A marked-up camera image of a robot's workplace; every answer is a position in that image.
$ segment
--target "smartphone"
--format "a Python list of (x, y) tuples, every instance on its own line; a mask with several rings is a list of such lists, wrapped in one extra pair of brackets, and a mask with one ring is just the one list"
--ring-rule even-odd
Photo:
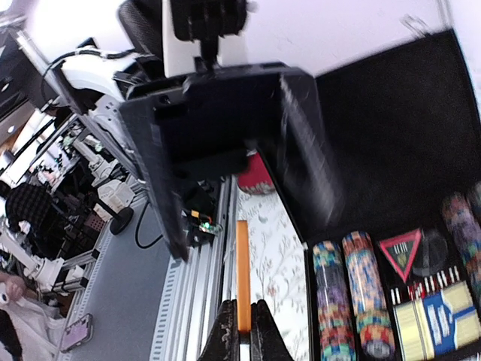
[(92, 320), (92, 315), (86, 314), (65, 329), (60, 346), (61, 352), (69, 352), (77, 346), (90, 341), (93, 335)]

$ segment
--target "cylindrical tube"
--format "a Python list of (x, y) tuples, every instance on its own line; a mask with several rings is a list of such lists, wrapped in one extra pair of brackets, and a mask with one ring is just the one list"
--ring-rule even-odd
[(317, 282), (321, 360), (355, 361), (349, 297), (344, 277), (340, 247), (330, 241), (313, 248)]
[[(473, 209), (479, 204), (476, 187), (470, 193)], [(462, 261), (469, 275), (476, 298), (481, 302), (481, 227), (471, 213), (467, 200), (460, 193), (455, 193), (443, 202), (443, 217), (448, 230), (461, 254)]]
[(362, 349), (372, 359), (392, 359), (394, 333), (371, 238), (366, 232), (350, 233), (343, 239), (343, 248)]

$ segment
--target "orange stick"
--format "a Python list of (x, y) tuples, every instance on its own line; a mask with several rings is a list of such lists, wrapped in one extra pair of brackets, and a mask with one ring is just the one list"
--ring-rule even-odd
[(239, 333), (249, 333), (252, 329), (249, 228), (245, 220), (237, 222), (237, 324)]

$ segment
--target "black office chair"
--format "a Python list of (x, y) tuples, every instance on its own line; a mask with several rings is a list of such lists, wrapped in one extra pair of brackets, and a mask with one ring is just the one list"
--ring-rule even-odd
[(164, 59), (162, 49), (162, 0), (127, 0), (117, 12), (135, 51)]

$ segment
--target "black round base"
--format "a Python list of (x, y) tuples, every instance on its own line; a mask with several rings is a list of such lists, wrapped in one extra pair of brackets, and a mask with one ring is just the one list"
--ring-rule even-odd
[(110, 233), (113, 235), (118, 235), (129, 225), (134, 216), (134, 210), (130, 207), (123, 208), (118, 215), (118, 217), (112, 219), (110, 224)]

